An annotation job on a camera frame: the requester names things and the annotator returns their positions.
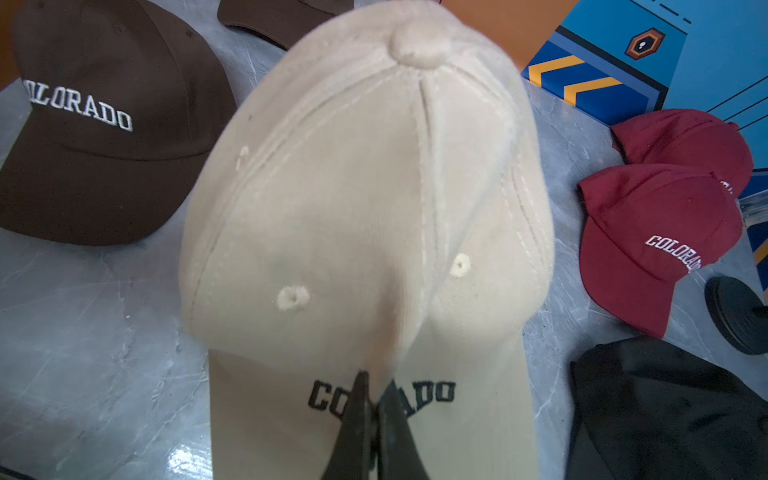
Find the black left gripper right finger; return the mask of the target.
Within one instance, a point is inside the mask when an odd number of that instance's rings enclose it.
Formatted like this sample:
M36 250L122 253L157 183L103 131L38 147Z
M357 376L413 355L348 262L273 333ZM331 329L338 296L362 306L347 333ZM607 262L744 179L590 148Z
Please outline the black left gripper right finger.
M376 405L376 419L377 478L429 480L394 381L387 386Z

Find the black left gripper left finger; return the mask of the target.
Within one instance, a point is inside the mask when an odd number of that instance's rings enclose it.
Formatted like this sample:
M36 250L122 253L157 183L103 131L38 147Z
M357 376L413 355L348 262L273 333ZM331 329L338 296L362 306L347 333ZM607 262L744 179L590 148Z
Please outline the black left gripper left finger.
M374 407L368 392L369 375L360 371L354 380L322 480L369 479Z

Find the black cap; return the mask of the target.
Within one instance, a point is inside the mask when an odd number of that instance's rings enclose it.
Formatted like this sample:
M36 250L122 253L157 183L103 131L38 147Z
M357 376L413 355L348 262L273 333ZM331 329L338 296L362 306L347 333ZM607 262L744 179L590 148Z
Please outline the black cap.
M764 479L767 402L727 370L650 337L570 365L568 479Z

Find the beige cap front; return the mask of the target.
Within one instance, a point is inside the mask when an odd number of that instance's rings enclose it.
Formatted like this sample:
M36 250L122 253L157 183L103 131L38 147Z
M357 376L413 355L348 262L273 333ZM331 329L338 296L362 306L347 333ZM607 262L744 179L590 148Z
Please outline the beige cap front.
M434 1L320 25L192 190L180 291L217 479L321 479L360 371L430 479L535 479L523 329L555 263L536 125L504 51Z

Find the maroon cap front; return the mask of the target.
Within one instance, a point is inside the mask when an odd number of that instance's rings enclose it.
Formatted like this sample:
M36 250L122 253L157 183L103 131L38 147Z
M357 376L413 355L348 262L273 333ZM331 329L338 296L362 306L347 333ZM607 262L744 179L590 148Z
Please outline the maroon cap front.
M663 338L676 284L739 241L742 217L711 173L668 164L603 169L579 182L587 221L580 273L591 299Z

